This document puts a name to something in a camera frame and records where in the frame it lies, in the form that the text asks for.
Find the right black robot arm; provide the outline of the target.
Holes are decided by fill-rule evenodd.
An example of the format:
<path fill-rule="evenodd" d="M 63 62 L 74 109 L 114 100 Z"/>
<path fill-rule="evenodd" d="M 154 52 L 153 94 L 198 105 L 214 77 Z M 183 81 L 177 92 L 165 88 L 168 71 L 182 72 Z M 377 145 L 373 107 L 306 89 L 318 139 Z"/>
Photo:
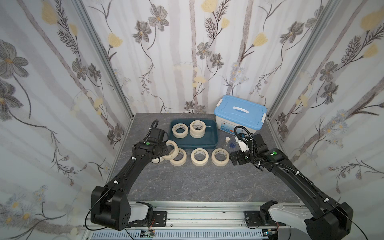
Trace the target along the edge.
<path fill-rule="evenodd" d="M 269 171 L 282 180 L 310 211 L 306 215 L 277 201 L 268 201 L 260 206 L 262 225 L 283 223 L 302 231 L 312 240 L 341 240 L 351 232 L 355 222 L 350 205 L 340 204 L 320 190 L 281 150 L 269 150 L 260 134 L 252 135 L 243 126 L 236 126 L 234 133 L 240 150 L 230 153 L 233 165 L 250 163 L 260 171 Z"/>

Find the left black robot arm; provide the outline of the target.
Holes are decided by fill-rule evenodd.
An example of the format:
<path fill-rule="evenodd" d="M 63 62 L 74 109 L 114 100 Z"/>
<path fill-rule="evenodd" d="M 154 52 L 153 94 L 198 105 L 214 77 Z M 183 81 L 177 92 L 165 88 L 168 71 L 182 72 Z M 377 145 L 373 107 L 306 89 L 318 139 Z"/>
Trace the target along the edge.
<path fill-rule="evenodd" d="M 164 136 L 166 132 L 158 128 L 154 120 L 147 135 L 132 147 L 132 156 L 105 186 L 97 186 L 92 191 L 91 208 L 86 219 L 91 223 L 121 231 L 135 222 L 149 222 L 153 215 L 152 206 L 137 202 L 130 204 L 129 192 L 144 168 L 170 154 Z"/>

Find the cream masking tape roll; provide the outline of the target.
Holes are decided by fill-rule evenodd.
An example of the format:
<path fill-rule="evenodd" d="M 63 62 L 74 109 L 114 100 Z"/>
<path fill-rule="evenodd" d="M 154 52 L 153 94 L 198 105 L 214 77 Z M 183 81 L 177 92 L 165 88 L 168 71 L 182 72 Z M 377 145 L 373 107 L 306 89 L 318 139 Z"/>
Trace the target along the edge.
<path fill-rule="evenodd" d="M 172 146 L 173 149 L 169 152 L 168 155 L 162 156 L 162 158 L 168 161 L 174 160 L 179 154 L 179 147 L 174 141 L 171 140 L 166 142 L 166 150 L 168 150 L 168 146 Z"/>
<path fill-rule="evenodd" d="M 225 157 L 225 159 L 223 161 L 220 161 L 216 158 L 216 155 L 223 155 Z M 225 149 L 221 149 L 221 148 L 218 148 L 218 149 L 215 149 L 213 150 L 212 152 L 212 162 L 214 165 L 218 166 L 218 167 L 224 167 L 226 166 L 229 161 L 230 161 L 230 158 L 229 158 L 230 154 L 228 153 L 228 151 L 226 151 Z"/>
<path fill-rule="evenodd" d="M 197 160 L 195 158 L 196 155 L 204 155 L 204 159 L 203 160 Z M 207 164 L 207 162 L 209 160 L 209 153 L 203 148 L 194 149 L 191 153 L 191 160 L 195 166 L 202 167 L 202 166 Z"/>
<path fill-rule="evenodd" d="M 195 120 L 190 123 L 190 132 L 206 132 L 206 124 L 203 121 Z"/>
<path fill-rule="evenodd" d="M 151 162 L 154 163 L 154 164 L 159 164 L 161 163 L 162 161 L 164 161 L 164 158 L 163 157 L 159 157 L 159 158 L 156 158 L 156 159 L 152 159 Z"/>
<path fill-rule="evenodd" d="M 170 163 L 173 166 L 180 167 L 186 163 L 187 156 L 188 155 L 187 155 L 186 151 L 179 148 L 178 153 L 176 154 L 176 156 L 173 159 L 170 160 Z"/>

